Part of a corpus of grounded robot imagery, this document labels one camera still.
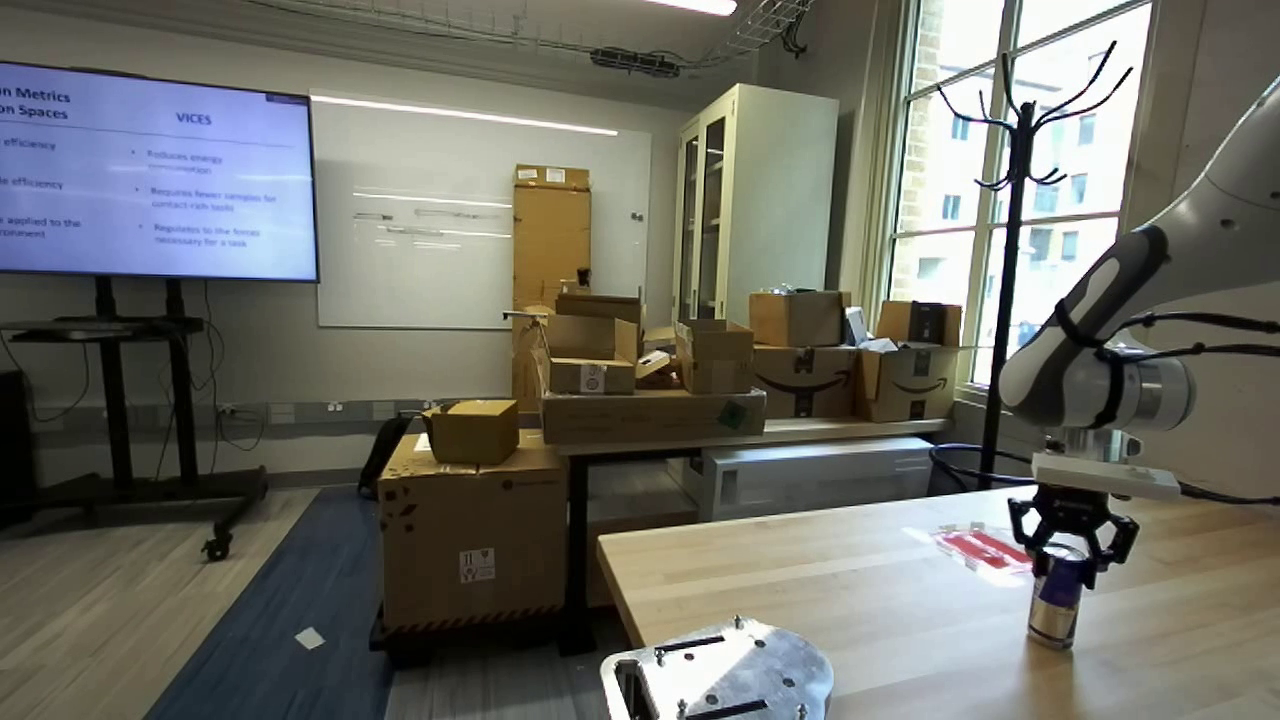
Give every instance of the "coat rack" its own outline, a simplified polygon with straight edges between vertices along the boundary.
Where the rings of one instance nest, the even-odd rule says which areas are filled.
[[[1037,116],[1037,101],[1015,103],[1011,101],[1011,54],[998,54],[998,85],[1004,85],[1004,113],[1011,113],[1015,121],[998,121],[998,116],[962,116],[955,113],[955,103],[947,101],[943,87],[938,101],[947,103],[947,113],[962,123],[989,123],[998,128],[1009,136],[1009,168],[998,180],[975,180],[989,192],[1004,192],[1009,188],[1009,220],[1004,220],[1004,267],[998,267],[998,303],[995,303],[995,349],[991,349],[991,385],[989,385],[989,406],[984,406],[984,443],[981,443],[981,487],[991,487],[991,472],[995,472],[995,443],[998,443],[998,371],[1004,371],[1004,356],[1009,356],[1009,321],[1011,321],[1011,286],[1015,286],[1015,242],[1022,233],[1022,183],[1060,183],[1069,170],[1050,168],[1044,176],[1033,176],[1033,149],[1037,149],[1037,132],[1071,116],[1086,116],[1097,108],[1102,108],[1119,85],[1133,76],[1133,66],[1119,72],[1119,81],[1097,101],[1077,108],[1092,85],[1102,76],[1109,58],[1116,50],[1116,39],[1109,42],[1109,50],[1099,54],[1099,64],[1092,66],[1086,85],[1080,90],[1071,90],[1069,101],[1044,108]]]

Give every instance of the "trash bin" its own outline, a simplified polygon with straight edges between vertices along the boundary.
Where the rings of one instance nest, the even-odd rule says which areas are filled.
[[[984,487],[981,443],[933,443],[926,458],[933,458],[933,476],[926,476],[933,497]],[[991,487],[1033,483],[1033,458],[995,448],[995,466],[989,478]]]
[[[0,371],[0,528],[34,511],[34,434],[24,371]]]

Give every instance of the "whiteboard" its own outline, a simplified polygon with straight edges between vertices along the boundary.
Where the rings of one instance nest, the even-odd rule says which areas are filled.
[[[516,164],[590,170],[590,286],[636,297],[647,132],[580,136],[314,101],[325,328],[513,328]]]

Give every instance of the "wooden tabletop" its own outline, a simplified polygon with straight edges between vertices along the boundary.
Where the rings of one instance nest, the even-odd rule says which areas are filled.
[[[972,523],[1009,539],[1004,497],[614,532],[601,554],[631,642],[730,617],[800,633],[834,669],[834,720],[1280,717],[1280,511],[1111,498],[1138,539],[1084,592],[1077,647],[1056,653],[1029,638],[1029,571],[938,542]]]

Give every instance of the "carpet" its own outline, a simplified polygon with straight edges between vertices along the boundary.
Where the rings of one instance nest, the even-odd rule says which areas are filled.
[[[366,653],[376,539],[376,504],[351,487],[314,493],[149,717],[379,720],[390,662]],[[294,635],[309,629],[325,642],[304,647]]]

